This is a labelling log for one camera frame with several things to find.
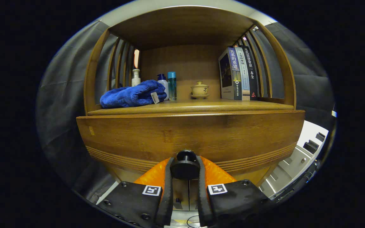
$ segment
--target orange gripper part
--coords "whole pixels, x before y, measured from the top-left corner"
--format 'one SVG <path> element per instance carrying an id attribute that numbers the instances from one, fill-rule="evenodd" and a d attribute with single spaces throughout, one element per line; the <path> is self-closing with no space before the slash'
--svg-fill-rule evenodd
<path id="1" fill-rule="evenodd" d="M 236 182 L 237 180 L 233 178 L 229 173 L 220 168 L 217 164 L 211 162 L 210 160 L 200 156 L 205 167 L 205 185 L 217 185 L 217 184 L 227 184 Z"/>
<path id="2" fill-rule="evenodd" d="M 167 166 L 168 160 L 170 160 L 170 158 L 162 160 L 153 166 L 145 172 L 145 174 L 135 180 L 134 183 L 140 185 L 161 186 L 164 191 L 165 167 Z"/>

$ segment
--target wooden shelf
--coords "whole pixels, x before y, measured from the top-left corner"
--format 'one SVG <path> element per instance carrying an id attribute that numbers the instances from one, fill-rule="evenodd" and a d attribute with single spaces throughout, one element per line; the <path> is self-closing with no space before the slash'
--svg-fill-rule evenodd
<path id="1" fill-rule="evenodd" d="M 100 109 L 88 112 L 89 116 L 124 115 L 149 113 L 203 112 L 203 111 L 252 111 L 252 110 L 294 110 L 292 105 L 265 101 L 234 101 L 227 99 L 191 99 L 164 101 L 158 104 L 129 108 Z"/>
<path id="2" fill-rule="evenodd" d="M 154 10 L 110 27 L 139 50 L 174 45 L 232 45 L 253 25 L 252 19 L 206 6 Z"/>

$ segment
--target folded towel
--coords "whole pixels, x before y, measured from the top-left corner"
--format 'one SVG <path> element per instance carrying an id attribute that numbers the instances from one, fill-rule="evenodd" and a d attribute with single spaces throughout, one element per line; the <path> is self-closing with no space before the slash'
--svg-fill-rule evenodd
<path id="1" fill-rule="evenodd" d="M 167 94 L 165 87 L 155 80 L 144 81 L 134 87 L 113 89 L 102 95 L 99 102 L 103 108 L 136 107 L 154 104 L 152 92 L 157 92 L 160 102 L 164 101 Z"/>

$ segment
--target white cabinet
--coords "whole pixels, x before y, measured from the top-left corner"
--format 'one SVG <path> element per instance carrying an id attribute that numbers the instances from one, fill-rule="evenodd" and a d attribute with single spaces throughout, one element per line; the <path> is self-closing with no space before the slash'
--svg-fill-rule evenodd
<path id="1" fill-rule="evenodd" d="M 260 185 L 259 189 L 269 198 L 275 198 L 282 190 L 295 181 L 308 167 L 315 161 L 323 144 L 328 136 L 328 130 L 321 126 L 304 121 L 304 125 L 299 136 L 294 152 L 290 157 L 278 163 L 269 177 Z M 325 136 L 323 142 L 316 138 L 321 133 Z M 305 143 L 313 143 L 318 145 L 318 149 L 311 153 L 303 148 Z"/>
<path id="2" fill-rule="evenodd" d="M 284 170 L 291 178 L 296 178 L 304 167 L 310 163 L 311 157 L 302 152 L 297 147 L 291 157 L 284 159 L 278 163 L 278 166 Z"/>

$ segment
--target book cover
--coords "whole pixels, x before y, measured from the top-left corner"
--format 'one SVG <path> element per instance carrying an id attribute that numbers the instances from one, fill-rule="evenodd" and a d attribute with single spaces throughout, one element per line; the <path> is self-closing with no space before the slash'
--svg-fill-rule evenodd
<path id="1" fill-rule="evenodd" d="M 242 47 L 235 47 L 237 54 L 237 61 L 239 62 L 240 78 L 242 84 L 242 100 L 250 100 L 250 88 L 249 88 L 249 74 L 247 72 L 247 64 L 245 60 L 245 54 Z"/>
<path id="2" fill-rule="evenodd" d="M 247 71 L 249 75 L 249 90 L 250 90 L 250 100 L 257 100 L 259 97 L 259 89 L 258 89 L 258 77 L 257 74 L 253 53 L 250 48 L 246 45 L 240 45 L 240 47 L 244 50 L 244 55 L 246 59 Z"/>
<path id="3" fill-rule="evenodd" d="M 228 47 L 218 60 L 221 76 L 221 97 L 223 99 L 241 100 L 242 85 L 240 83 L 240 69 L 235 49 Z"/>

